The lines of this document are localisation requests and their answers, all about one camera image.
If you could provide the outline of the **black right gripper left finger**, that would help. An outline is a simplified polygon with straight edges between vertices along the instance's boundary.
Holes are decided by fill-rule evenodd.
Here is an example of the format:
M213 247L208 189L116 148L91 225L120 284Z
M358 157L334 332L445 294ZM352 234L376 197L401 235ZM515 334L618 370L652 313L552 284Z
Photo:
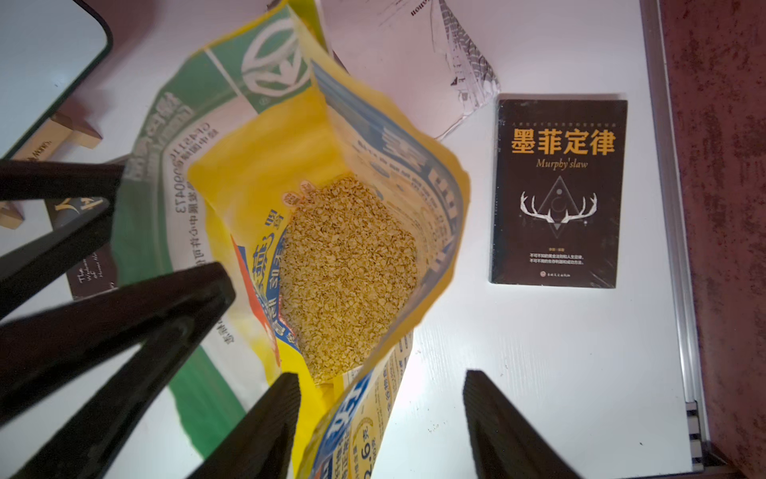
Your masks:
M300 404L298 376L283 373L191 477L287 477Z

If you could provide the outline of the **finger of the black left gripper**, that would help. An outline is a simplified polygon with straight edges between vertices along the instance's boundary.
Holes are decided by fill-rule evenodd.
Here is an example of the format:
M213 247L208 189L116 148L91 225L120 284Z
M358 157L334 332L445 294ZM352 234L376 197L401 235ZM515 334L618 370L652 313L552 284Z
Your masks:
M208 263L2 325L3 424L138 348L16 477L104 477L151 404L234 300L225 267Z
M31 215L1 231L2 319L73 299L63 279L109 243L124 169L124 161L1 162L1 201Z

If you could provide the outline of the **yellow oats bag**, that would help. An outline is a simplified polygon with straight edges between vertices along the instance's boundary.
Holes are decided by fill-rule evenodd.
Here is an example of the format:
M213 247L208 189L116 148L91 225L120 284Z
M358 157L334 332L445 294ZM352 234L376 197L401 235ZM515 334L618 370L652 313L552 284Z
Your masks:
M368 478L412 349L446 289L469 181L329 55L283 1L191 55L153 101L119 191L119 281L222 265L235 302L171 380L209 456L285 372L298 478Z

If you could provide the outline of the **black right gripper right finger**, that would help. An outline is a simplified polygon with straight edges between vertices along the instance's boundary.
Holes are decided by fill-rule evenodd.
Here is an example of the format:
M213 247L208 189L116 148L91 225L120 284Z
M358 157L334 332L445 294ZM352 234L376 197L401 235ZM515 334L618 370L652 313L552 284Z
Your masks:
M483 371L466 373L463 402L478 477L578 477Z

